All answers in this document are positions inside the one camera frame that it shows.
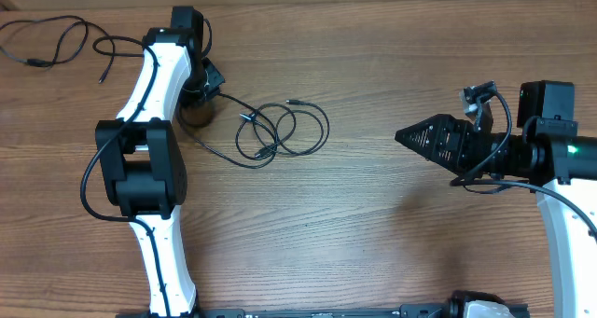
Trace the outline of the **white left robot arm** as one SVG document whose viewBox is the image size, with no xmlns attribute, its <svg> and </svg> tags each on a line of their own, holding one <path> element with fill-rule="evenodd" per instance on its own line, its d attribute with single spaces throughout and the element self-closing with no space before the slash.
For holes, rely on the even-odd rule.
<svg viewBox="0 0 597 318">
<path fill-rule="evenodd" d="M 201 106 L 220 92 L 224 77 L 207 55 L 209 21 L 191 6 L 174 7 L 167 27 L 148 30 L 144 64 L 132 95 L 112 120 L 95 130 L 109 201 L 118 221 L 136 236 L 150 288 L 147 317 L 197 317 L 196 285 L 186 262 L 181 206 L 187 195 L 186 166 L 175 138 L 175 113 Z"/>
</svg>

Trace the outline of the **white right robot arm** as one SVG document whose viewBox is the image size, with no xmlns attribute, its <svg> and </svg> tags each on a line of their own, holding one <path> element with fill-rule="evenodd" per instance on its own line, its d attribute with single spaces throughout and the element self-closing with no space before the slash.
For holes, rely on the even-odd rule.
<svg viewBox="0 0 597 318">
<path fill-rule="evenodd" d="M 494 82 L 459 94 L 466 119 L 438 114 L 396 132 L 397 142 L 455 177 L 453 187 L 481 195 L 511 188 L 535 194 L 548 237 L 554 314 L 596 314 L 596 140 L 574 119 L 575 86 L 521 84 L 518 112 L 494 133 L 492 99 L 507 106 Z"/>
</svg>

